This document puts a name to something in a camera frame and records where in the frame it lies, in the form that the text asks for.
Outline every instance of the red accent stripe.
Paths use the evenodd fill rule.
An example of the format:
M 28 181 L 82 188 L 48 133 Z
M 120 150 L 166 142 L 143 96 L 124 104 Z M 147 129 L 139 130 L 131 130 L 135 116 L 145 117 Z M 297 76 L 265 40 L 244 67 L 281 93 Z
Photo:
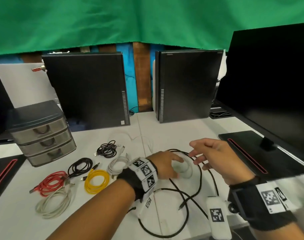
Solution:
M 229 142 L 231 142 L 234 145 L 237 145 L 239 148 L 237 148 L 254 166 L 256 166 L 262 173 L 264 174 L 268 174 L 268 171 L 262 167 L 261 164 L 259 164 L 253 157 L 251 157 L 245 150 L 242 149 L 242 147 L 240 147 L 235 141 L 233 141 L 231 138 L 228 139 Z M 256 165 L 255 163 L 253 163 L 253 161 L 255 161 L 258 165 L 260 165 L 260 167 L 264 170 L 262 171 L 262 169 L 260 169 L 258 167 L 258 165 Z
M 0 174 L 0 183 L 4 179 L 4 177 L 8 174 L 8 172 L 11 170 L 11 168 L 14 166 L 14 164 L 17 162 L 17 159 L 13 159 L 12 161 L 9 162 L 9 164 L 4 168 L 2 173 Z

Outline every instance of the drawer handle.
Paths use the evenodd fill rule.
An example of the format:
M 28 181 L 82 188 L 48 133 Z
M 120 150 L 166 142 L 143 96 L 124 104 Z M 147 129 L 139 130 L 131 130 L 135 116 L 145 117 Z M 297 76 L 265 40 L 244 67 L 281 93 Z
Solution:
M 37 128 L 33 129 L 33 131 L 36 133 L 36 134 L 39 134 L 39 135 L 42 135 L 42 134 L 46 134 L 50 131 L 50 126 L 49 125 L 46 125 L 46 130 L 43 132 L 39 131 Z
M 54 138 L 51 138 L 50 140 L 51 140 L 51 141 L 50 141 L 50 143 L 48 143 L 48 144 L 46 144 L 44 141 L 41 141 L 41 142 L 40 142 L 40 145 L 43 146 L 43 147 L 49 147 L 49 146 L 53 145 L 53 144 L 55 143 L 55 139 L 54 139 Z
M 56 152 L 48 152 L 48 155 L 52 157 L 52 159 L 56 159 L 58 156 L 63 155 L 62 150 L 59 148 Z

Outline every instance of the right hand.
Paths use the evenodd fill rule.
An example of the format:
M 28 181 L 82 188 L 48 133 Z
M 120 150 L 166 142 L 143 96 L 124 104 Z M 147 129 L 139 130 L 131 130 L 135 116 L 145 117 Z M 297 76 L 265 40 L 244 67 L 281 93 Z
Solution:
M 189 153 L 190 157 L 199 154 L 194 164 L 208 160 L 202 169 L 213 168 L 222 175 L 228 185 L 239 184 L 254 178 L 255 174 L 241 161 L 241 159 L 230 148 L 226 141 L 203 138 L 190 142 L 194 149 Z

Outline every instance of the yellow cable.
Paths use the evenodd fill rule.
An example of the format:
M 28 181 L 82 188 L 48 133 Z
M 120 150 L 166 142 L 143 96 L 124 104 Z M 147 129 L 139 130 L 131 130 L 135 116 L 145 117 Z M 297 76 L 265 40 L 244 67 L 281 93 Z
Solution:
M 103 183 L 101 183 L 100 185 L 91 184 L 90 183 L 91 179 L 96 176 L 103 176 L 104 177 Z M 110 181 L 110 175 L 106 171 L 91 169 L 88 174 L 88 177 L 84 182 L 84 189 L 86 192 L 90 194 L 97 194 L 109 184 L 109 181 Z

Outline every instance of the gray lid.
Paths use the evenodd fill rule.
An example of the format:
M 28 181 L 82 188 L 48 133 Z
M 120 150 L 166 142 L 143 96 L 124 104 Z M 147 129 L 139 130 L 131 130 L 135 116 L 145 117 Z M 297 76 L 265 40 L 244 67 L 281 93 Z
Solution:
M 53 101 L 45 101 L 8 111 L 7 130 L 23 131 L 45 125 L 63 117 L 62 110 Z

